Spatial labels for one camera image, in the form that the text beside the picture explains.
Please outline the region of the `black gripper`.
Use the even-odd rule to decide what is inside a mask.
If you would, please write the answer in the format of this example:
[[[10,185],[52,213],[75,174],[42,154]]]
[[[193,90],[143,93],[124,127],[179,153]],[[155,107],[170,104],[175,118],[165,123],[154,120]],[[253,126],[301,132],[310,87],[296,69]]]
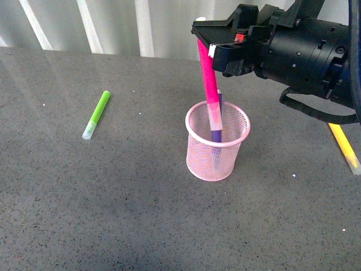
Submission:
[[[353,26],[318,19],[323,1],[295,1],[289,9],[240,4],[226,20],[198,18],[191,33],[212,46],[213,69],[225,77],[255,73],[287,86],[280,101],[302,108],[290,94],[360,106],[360,2],[350,1]]]

